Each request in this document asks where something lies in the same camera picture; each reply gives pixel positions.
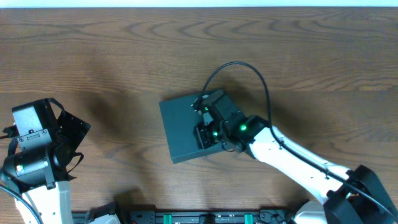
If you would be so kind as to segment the dark green gift box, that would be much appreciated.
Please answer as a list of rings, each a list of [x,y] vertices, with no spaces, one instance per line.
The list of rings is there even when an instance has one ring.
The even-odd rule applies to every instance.
[[[209,149],[199,148],[194,129],[198,123],[203,122],[203,116],[195,112],[191,105],[199,96],[205,94],[198,93],[159,103],[170,156],[174,164],[232,148],[232,145],[227,142],[226,136],[243,119],[244,115],[241,111],[226,121],[215,122],[221,138],[227,143],[225,149],[222,149],[219,145]]]

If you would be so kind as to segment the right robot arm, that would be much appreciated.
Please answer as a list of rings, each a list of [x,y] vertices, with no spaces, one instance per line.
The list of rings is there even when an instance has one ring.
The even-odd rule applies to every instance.
[[[213,118],[195,131],[201,147],[230,144],[290,177],[320,203],[305,204],[295,223],[395,223],[397,209],[378,176],[366,166],[334,164],[285,137],[258,116]]]

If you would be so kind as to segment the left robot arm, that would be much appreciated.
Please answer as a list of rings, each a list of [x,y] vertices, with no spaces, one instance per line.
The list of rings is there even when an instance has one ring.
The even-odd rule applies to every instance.
[[[17,141],[21,151],[9,151],[2,177],[17,192],[16,207],[25,223],[73,223],[70,205],[72,176],[67,165],[91,126],[64,111],[38,115],[14,112],[15,123],[5,132]]]

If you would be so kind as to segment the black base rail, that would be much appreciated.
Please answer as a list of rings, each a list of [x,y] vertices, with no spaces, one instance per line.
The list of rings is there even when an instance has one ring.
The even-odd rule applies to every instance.
[[[141,210],[131,212],[90,211],[73,212],[74,223],[129,223],[129,224],[294,224],[285,210],[260,211],[202,211],[173,212]]]

